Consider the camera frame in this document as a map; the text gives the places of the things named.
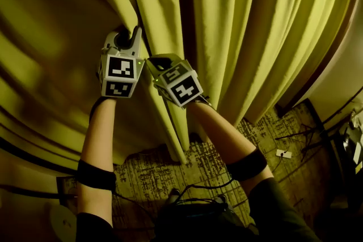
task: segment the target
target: floor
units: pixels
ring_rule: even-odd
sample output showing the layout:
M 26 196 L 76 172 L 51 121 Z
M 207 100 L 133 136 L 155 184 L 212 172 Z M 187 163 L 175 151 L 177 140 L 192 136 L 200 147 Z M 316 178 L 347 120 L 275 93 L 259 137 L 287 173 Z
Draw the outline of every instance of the floor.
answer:
M 310 226 L 327 202 L 331 180 L 327 150 L 315 148 L 308 151 L 302 160 L 301 148 L 309 141 L 314 143 L 320 140 L 319 134 L 278 141 L 275 138 L 314 126 L 314 119 L 305 104 L 295 107 L 283 118 L 279 118 L 276 110 L 271 109 L 256 125 L 245 120 L 238 125 L 238 130 L 264 153 L 286 197 Z M 276 156 L 276 149 L 291 151 L 293 157 L 282 159 Z M 131 156 L 123 165 L 115 167 L 117 191 L 137 201 L 156 217 L 172 188 L 183 190 L 189 184 L 215 186 L 230 180 L 213 145 L 191 143 L 190 150 L 185 154 L 188 160 L 185 165 L 172 162 L 163 146 L 152 152 Z M 64 192 L 74 192 L 73 179 L 64 179 L 62 183 Z M 216 190 L 189 189 L 184 198 L 214 198 L 222 193 L 245 225 L 254 222 L 249 216 L 247 197 L 235 181 Z M 112 210 L 114 229 L 123 241 L 149 241 L 153 237 L 151 220 L 135 204 L 114 196 Z

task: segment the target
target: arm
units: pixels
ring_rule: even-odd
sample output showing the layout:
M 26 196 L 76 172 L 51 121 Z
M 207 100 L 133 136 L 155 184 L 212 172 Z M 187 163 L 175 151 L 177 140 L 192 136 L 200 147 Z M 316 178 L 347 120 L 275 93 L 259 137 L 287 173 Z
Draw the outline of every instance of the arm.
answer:
M 245 158 L 256 149 L 210 106 L 191 102 L 188 109 L 227 165 Z M 261 236 L 275 237 L 280 241 L 319 241 L 286 200 L 268 166 L 256 176 L 240 181 L 240 184 L 248 196 L 250 216 L 255 220 Z
M 203 103 L 191 102 L 188 109 L 196 117 L 226 164 L 235 163 L 252 153 L 256 147 L 213 108 Z M 261 181 L 273 177 L 268 166 L 258 175 L 240 182 L 249 196 Z
M 88 164 L 113 172 L 112 137 L 116 100 L 107 99 L 98 105 L 88 127 L 81 159 Z M 112 225 L 112 193 L 77 183 L 78 213 L 89 213 Z

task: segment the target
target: black strap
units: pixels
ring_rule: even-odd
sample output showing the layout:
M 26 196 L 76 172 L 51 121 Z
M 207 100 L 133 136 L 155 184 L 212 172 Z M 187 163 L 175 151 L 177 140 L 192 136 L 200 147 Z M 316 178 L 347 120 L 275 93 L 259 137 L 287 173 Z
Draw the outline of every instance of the black strap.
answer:
M 258 175 L 267 165 L 262 152 L 256 148 L 251 154 L 238 162 L 228 164 L 227 169 L 232 178 L 237 181 L 245 181 Z
M 76 179 L 81 184 L 91 188 L 110 190 L 112 192 L 116 190 L 116 175 L 114 172 L 94 167 L 82 159 L 78 162 Z

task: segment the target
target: curtain fold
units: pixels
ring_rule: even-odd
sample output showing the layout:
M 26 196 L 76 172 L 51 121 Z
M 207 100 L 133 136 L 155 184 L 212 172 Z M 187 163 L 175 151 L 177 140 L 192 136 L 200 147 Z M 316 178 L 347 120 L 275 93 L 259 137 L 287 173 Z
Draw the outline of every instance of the curtain fold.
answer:
M 120 25 L 143 28 L 141 57 L 175 53 L 231 123 L 287 103 L 334 40 L 349 0 L 0 0 L 0 136 L 77 167 L 99 96 L 100 49 Z M 194 120 L 153 88 L 145 67 L 117 103 L 114 162 L 165 143 L 187 162 Z

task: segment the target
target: cable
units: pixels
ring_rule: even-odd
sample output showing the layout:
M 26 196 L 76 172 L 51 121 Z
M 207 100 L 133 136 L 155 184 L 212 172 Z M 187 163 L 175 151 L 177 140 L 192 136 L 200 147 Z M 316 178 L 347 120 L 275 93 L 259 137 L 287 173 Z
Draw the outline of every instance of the cable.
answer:
M 45 193 L 38 192 L 36 190 L 27 190 L 23 188 L 18 188 L 17 186 L 12 185 L 0 185 L 0 189 L 4 189 L 13 194 L 21 194 L 23 196 L 35 197 L 35 198 L 45 198 L 45 199 L 71 199 L 76 198 L 77 196 L 74 194 L 58 194 L 58 193 Z
M 335 111 L 332 115 L 330 115 L 328 118 L 326 118 L 323 121 L 323 124 L 329 122 L 330 120 L 332 120 L 340 111 L 342 111 L 350 102 L 353 101 L 353 99 L 355 97 L 357 97 L 357 95 L 363 90 L 363 86 L 342 106 L 340 107 L 337 111 Z
M 223 185 L 219 185 L 219 186 L 203 186 L 203 185 L 187 185 L 185 187 L 185 189 L 181 192 L 180 196 L 175 200 L 175 204 L 177 204 L 182 195 L 190 188 L 195 188 L 195 189 L 207 189 L 207 190 L 215 190 L 215 189 L 220 189 L 220 188 L 223 188 L 225 186 L 228 186 L 231 182 L 233 182 L 233 179 L 231 179 L 230 181 L 226 182 L 225 184 Z
M 284 156 L 284 154 L 282 153 L 281 154 L 281 158 L 280 158 L 280 161 L 277 163 L 277 165 L 275 166 L 275 168 L 271 171 L 271 173 L 273 173 L 277 168 L 278 166 L 280 165 L 280 163 L 282 162 L 282 157 Z
M 187 203 L 187 202 L 197 202 L 197 201 L 201 201 L 201 202 L 207 202 L 207 203 L 216 203 L 215 200 L 213 199 L 199 199 L 199 198 L 191 198 L 191 199 L 181 199 L 177 205 L 181 204 L 181 203 Z
M 337 111 L 335 111 L 332 115 L 330 115 L 328 118 L 326 118 L 323 122 L 322 122 L 322 124 L 324 125 L 324 124 L 326 124 L 327 122 L 329 122 L 330 120 L 332 120 L 340 111 L 342 111 L 350 102 L 352 102 L 352 100 L 361 92 L 363 90 L 363 87 L 361 87 L 351 98 L 349 98 L 349 100 L 342 106 L 342 107 L 340 107 Z M 331 131 L 332 130 L 332 128 L 335 128 L 336 127 L 336 125 L 334 125 L 334 126 L 332 126 L 331 128 L 329 128 L 329 129 L 323 129 L 320 133 L 319 133 L 319 135 L 320 134 L 322 134 L 323 132 L 325 132 L 325 131 Z M 309 133 L 311 133 L 311 132 L 314 132 L 314 131 L 316 131 L 318 128 L 312 128 L 312 129 L 309 129 L 309 130 L 305 130 L 305 131 L 303 131 L 303 132 L 299 132 L 299 133 L 294 133 L 294 134 L 289 134 L 289 135 L 286 135 L 286 136 L 282 136 L 282 137 L 277 137 L 277 138 L 275 138 L 275 140 L 279 140 L 279 139 L 283 139 L 283 138 L 289 138 L 289 137 L 293 137 L 293 136 L 296 136 L 296 135 L 304 135 L 304 134 L 309 134 Z
M 125 199 L 126 201 L 129 201 L 131 203 L 134 203 L 136 206 L 138 206 L 141 210 L 143 210 L 146 215 L 149 216 L 150 220 L 152 221 L 152 223 L 155 225 L 155 219 L 153 218 L 153 216 L 150 214 L 150 212 L 148 210 L 146 210 L 143 206 L 141 206 L 138 202 L 132 200 L 132 199 L 129 199 L 129 198 L 126 198 L 118 193 L 113 193 L 114 195 L 120 197 L 121 199 Z

